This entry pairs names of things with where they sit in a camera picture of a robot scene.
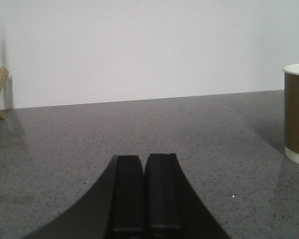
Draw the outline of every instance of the black plastic part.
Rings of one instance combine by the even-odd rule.
[[[24,239],[104,239],[115,186],[117,156],[99,180],[71,208]]]
[[[169,157],[184,239],[230,239],[191,187],[176,154]]]
[[[145,168],[148,232],[151,238],[182,238],[169,154],[151,154]]]
[[[143,239],[143,169],[138,156],[119,156],[113,200],[111,239]]]

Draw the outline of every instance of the gray countertop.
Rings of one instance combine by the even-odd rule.
[[[0,120],[0,239],[73,205],[114,154],[176,153],[232,239],[299,239],[283,91],[11,110]]]

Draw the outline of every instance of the cup rim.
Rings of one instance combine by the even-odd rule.
[[[299,76],[299,64],[285,66],[283,71],[288,74]]]

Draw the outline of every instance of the white cup base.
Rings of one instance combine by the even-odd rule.
[[[299,153],[293,152],[287,147],[285,147],[285,153],[288,159],[299,164]]]

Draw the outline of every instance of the brown paper cup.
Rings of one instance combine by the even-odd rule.
[[[286,156],[299,164],[299,64],[284,67]]]

